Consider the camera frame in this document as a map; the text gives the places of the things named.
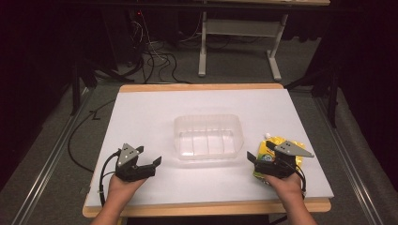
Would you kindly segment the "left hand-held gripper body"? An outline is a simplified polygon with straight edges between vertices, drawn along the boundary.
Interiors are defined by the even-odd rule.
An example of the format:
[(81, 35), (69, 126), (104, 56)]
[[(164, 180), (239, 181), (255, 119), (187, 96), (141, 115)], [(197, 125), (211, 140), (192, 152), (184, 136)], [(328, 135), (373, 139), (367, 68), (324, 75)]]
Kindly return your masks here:
[(115, 164), (115, 175), (125, 182), (134, 182), (154, 176), (156, 168), (151, 164), (138, 166), (139, 158), (136, 148), (124, 143)]

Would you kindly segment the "clear plastic container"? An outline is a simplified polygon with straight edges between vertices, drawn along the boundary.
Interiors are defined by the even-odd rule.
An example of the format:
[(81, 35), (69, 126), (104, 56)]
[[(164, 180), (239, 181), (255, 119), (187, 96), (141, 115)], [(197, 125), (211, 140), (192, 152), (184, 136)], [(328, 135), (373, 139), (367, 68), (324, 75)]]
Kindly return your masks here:
[(174, 121), (174, 137), (181, 160), (235, 158), (244, 143), (239, 117), (234, 114), (179, 116)]

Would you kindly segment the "person's left hand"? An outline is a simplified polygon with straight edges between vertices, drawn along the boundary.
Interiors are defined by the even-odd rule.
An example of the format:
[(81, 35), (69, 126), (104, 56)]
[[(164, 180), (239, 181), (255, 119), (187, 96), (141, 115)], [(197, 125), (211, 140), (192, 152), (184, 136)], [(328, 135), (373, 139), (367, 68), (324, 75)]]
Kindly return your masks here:
[(113, 175), (110, 179), (107, 199), (118, 202), (128, 202), (144, 183), (145, 179), (134, 182), (125, 182), (116, 175)]

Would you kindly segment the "person's right hand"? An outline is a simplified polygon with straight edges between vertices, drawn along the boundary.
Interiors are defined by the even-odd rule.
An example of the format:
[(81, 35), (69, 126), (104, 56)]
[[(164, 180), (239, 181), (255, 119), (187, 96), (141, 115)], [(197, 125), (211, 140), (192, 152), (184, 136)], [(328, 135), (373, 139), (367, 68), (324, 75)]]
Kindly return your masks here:
[(264, 178), (274, 188), (277, 196), (283, 203), (302, 200), (301, 180), (296, 174), (292, 174), (286, 178), (265, 175)]

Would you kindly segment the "white table sheet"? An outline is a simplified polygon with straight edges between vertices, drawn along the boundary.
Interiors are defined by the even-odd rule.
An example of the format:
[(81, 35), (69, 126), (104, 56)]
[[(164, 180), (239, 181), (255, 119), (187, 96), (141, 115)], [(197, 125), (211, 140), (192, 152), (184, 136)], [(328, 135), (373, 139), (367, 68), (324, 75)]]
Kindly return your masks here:
[[(192, 114), (234, 114), (243, 129), (243, 146), (233, 159), (188, 162), (178, 158), (174, 121)], [(161, 165), (131, 203), (226, 203), (267, 201), (275, 191), (253, 177), (248, 152), (255, 153), (265, 134), (309, 146), (296, 108), (284, 89), (121, 92), (101, 147), (96, 170), (115, 167), (112, 154), (123, 144), (143, 146), (142, 164)]]

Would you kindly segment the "black metal stand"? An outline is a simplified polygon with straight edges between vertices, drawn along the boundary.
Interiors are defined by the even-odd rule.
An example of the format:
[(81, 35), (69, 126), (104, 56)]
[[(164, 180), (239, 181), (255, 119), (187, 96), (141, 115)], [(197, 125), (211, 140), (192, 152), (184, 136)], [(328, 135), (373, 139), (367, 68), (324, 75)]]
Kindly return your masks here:
[(94, 88), (98, 83), (92, 63), (84, 58), (77, 59), (72, 66), (72, 115), (75, 115), (81, 107), (81, 83), (84, 83), (84, 86), (88, 88)]
[(328, 66), (316, 72), (310, 73), (309, 75), (305, 75), (304, 77), (285, 85), (284, 88), (287, 90), (293, 90), (296, 87), (305, 85), (307, 83), (312, 83), (313, 89), (311, 93), (314, 97), (328, 97), (327, 118), (329, 120), (329, 123), (335, 128), (335, 115), (336, 107), (338, 105), (337, 92), (340, 70), (341, 69), (338, 66)]

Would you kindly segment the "metal floor rail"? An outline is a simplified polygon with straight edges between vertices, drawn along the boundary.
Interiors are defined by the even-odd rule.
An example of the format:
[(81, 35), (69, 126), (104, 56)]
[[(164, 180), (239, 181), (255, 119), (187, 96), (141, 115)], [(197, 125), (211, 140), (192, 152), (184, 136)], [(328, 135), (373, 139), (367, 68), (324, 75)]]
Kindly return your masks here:
[(47, 157), (45, 164), (40, 170), (40, 173), (38, 174), (34, 184), (30, 188), (27, 196), (24, 199), (23, 204), (21, 205), (18, 213), (16, 214), (10, 225), (26, 225), (27, 221), (31, 217), (44, 189), (46, 188), (54, 173), (59, 159), (64, 153), (64, 146), (67, 144), (67, 140), (77, 123), (83, 107), (86, 105), (93, 92), (93, 88), (86, 87), (80, 94), (81, 105), (77, 108), (77, 111), (74, 113), (74, 115), (71, 115), (69, 117), (67, 123), (62, 129), (60, 136), (56, 140), (50, 155)]
[(360, 204), (361, 210), (364, 213), (369, 225), (377, 225), (379, 222), (379, 215), (375, 210), (373, 201), (369, 195), (368, 188), (363, 183), (360, 178), (354, 162), (349, 156), (347, 149), (344, 146), (343, 140), (338, 133), (337, 129), (332, 126), (330, 120), (327, 116), (327, 108), (321, 98), (316, 97), (314, 99), (314, 104), (316, 108), (320, 111), (320, 114), (326, 123), (331, 137), (337, 147), (338, 158), (343, 163), (344, 172), (349, 180), (351, 187), (356, 195), (356, 198)]

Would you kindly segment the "white metal desk frame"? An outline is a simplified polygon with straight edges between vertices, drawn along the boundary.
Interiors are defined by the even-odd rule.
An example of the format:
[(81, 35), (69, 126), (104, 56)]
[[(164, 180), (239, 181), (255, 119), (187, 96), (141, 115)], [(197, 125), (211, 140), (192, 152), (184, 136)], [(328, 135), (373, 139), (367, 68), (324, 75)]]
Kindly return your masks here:
[(202, 13), (201, 49), (199, 53), (198, 76), (207, 74), (207, 36), (239, 36), (254, 38), (273, 38), (273, 47), (266, 50), (271, 75), (275, 82), (282, 80), (276, 61), (278, 51), (288, 15), (284, 14), (277, 22), (240, 21), (226, 19), (209, 19), (207, 13)]

